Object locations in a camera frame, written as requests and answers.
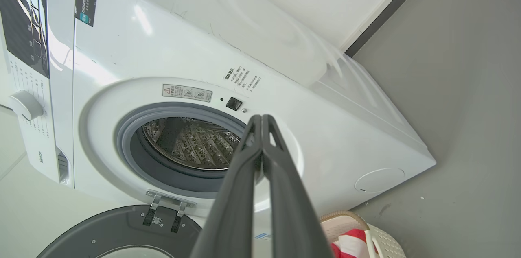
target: front-loading washing machine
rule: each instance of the front-loading washing machine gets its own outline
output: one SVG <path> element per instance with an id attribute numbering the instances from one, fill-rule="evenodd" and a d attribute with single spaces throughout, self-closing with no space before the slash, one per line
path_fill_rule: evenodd
<path id="1" fill-rule="evenodd" d="M 0 2 L 31 164 L 122 206 L 42 256 L 186 256 L 255 114 L 276 119 L 318 214 L 435 165 L 363 67 L 268 0 Z M 254 202 L 253 237 L 269 239 L 261 170 Z M 117 231 L 129 234 L 110 240 Z M 161 248 L 168 239 L 182 250 Z"/>

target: qr code sticker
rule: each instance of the qr code sticker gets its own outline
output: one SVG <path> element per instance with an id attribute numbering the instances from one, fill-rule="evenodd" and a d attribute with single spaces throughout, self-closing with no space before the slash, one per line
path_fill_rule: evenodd
<path id="1" fill-rule="evenodd" d="M 152 219 L 152 223 L 155 223 L 156 225 L 160 225 L 161 221 L 162 221 L 161 217 L 156 217 L 155 216 L 154 219 Z"/>

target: gray rubber seal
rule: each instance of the gray rubber seal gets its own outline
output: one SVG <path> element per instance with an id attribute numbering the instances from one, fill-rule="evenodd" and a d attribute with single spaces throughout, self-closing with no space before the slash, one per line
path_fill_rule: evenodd
<path id="1" fill-rule="evenodd" d="M 193 173 L 174 170 L 158 163 L 141 145 L 136 145 L 136 131 L 144 124 L 166 117 L 190 117 L 216 123 L 236 135 L 244 133 L 245 124 L 229 114 L 192 103 L 168 102 L 143 106 L 129 113 L 116 130 L 119 155 L 142 179 L 165 191 L 198 198 L 215 198 L 225 171 Z"/>

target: white plastic basket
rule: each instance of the white plastic basket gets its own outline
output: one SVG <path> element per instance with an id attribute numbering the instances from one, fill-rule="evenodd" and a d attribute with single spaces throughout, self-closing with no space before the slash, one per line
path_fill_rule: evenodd
<path id="1" fill-rule="evenodd" d="M 402 247 L 396 240 L 379 228 L 366 223 L 359 215 L 347 210 L 336 211 L 320 218 L 320 225 L 329 243 L 338 240 L 338 236 L 354 228 L 365 232 L 370 258 L 376 258 L 374 246 L 380 258 L 406 258 Z"/>

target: white dial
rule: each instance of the white dial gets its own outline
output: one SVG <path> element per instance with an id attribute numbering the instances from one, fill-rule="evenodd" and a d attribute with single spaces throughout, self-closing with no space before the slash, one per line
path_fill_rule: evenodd
<path id="1" fill-rule="evenodd" d="M 20 90 L 9 97 L 13 111 L 26 120 L 43 115 L 43 108 L 37 99 L 25 90 Z"/>

